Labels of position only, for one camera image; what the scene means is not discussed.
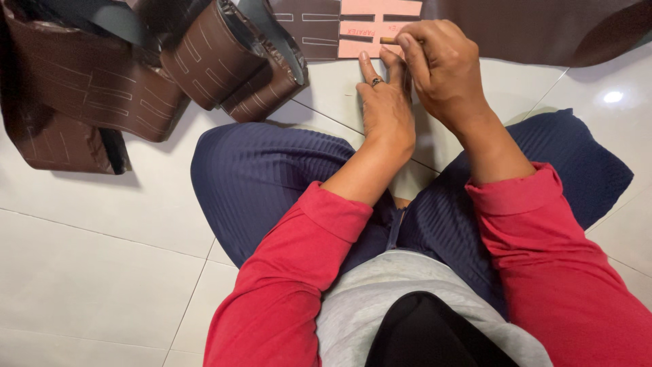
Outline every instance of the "red long-sleeve shirt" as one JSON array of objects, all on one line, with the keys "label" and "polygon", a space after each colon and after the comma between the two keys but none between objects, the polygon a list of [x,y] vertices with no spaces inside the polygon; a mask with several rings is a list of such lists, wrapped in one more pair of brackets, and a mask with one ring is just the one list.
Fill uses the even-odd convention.
[{"label": "red long-sleeve shirt", "polygon": [[[467,186],[512,322],[555,366],[652,366],[652,313],[586,239],[555,170]],[[211,322],[205,367],[320,366],[315,317],[372,209],[313,182],[240,269]]]}]

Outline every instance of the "fingernail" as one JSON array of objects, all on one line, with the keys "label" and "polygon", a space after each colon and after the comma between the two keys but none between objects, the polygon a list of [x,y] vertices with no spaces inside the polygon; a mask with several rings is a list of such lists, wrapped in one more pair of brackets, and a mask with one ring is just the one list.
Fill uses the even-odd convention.
[{"label": "fingernail", "polygon": [[398,44],[401,46],[403,50],[409,47],[409,37],[405,33],[398,35],[396,41],[398,42]]}]

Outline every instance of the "navy blue pants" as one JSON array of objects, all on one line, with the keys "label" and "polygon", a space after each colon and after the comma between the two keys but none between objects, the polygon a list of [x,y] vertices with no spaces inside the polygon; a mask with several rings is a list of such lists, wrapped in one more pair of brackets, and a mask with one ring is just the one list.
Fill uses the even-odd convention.
[{"label": "navy blue pants", "polygon": [[[634,177],[593,140],[571,109],[533,116],[507,130],[528,159],[555,167],[584,229],[607,213]],[[353,153],[344,139],[314,131],[265,123],[225,125],[207,131],[197,143],[192,185],[217,240],[240,267],[310,182],[327,180]],[[464,190],[469,177],[462,152],[410,203],[398,231],[401,212],[386,191],[340,273],[383,253],[395,239],[399,248],[449,265],[507,318],[500,278]]]}]

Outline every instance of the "pink template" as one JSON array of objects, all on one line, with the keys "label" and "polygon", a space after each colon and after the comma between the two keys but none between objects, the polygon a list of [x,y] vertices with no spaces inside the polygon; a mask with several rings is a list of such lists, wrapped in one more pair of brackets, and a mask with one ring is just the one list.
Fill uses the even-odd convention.
[{"label": "pink template", "polygon": [[[410,0],[342,0],[342,15],[374,15],[373,22],[340,22],[340,34],[360,37],[373,37],[373,42],[359,42],[355,40],[340,39],[338,57],[358,57],[363,50],[370,57],[378,57],[380,51],[380,37],[395,37],[396,34],[409,22],[384,22],[384,15],[419,16],[421,13],[420,1]],[[398,53],[399,46],[386,44],[385,47]]]}]

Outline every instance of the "brown leatherette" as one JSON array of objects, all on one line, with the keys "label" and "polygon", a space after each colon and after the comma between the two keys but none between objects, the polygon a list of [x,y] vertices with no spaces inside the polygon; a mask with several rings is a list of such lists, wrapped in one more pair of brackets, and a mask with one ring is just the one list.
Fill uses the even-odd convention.
[{"label": "brown leatherette", "polygon": [[[301,47],[308,61],[339,58],[342,40],[354,40],[377,53],[369,39],[340,34],[340,24],[378,22],[377,14],[342,14],[342,7],[363,8],[371,0],[269,0],[276,20]],[[400,0],[374,0],[382,3]],[[383,24],[400,21],[382,14]],[[421,19],[448,19],[480,48],[480,56],[519,63],[586,67],[630,50],[652,31],[650,0],[423,0]]]},{"label": "brown leatherette", "polygon": [[[302,87],[228,0],[129,1],[164,39],[160,55],[27,19],[16,0],[0,1],[5,129],[33,168],[121,174],[130,166],[121,131],[164,141],[191,99],[208,110],[221,104],[237,122],[262,121]],[[303,56],[292,51],[305,80]]]}]

